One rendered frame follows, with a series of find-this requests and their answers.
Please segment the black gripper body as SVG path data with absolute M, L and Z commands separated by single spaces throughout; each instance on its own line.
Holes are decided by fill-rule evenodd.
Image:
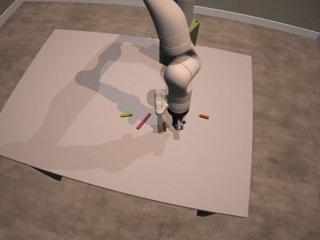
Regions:
M 178 119 L 180 119 L 180 122 L 182 122 L 182 118 L 183 118 L 183 117 L 188 113 L 188 111 L 189 111 L 189 109 L 188 109 L 188 110 L 187 110 L 186 112 L 184 112 L 184 113 L 177 114 L 177 113 L 174 113 L 174 112 L 170 111 L 169 108 L 167 108 L 167 110 L 168 110 L 169 114 L 174 117 L 174 120 L 175 120 L 176 122 L 178 122 Z

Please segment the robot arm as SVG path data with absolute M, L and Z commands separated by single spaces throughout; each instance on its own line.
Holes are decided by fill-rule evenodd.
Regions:
M 166 95 L 155 90 L 155 113 L 162 116 L 167 108 L 180 114 L 190 107 L 191 80 L 201 68 L 201 59 L 190 40 L 189 27 L 195 0 L 143 0 L 155 25 L 164 53 L 174 60 L 166 67 Z M 167 101 L 166 101 L 167 100 Z

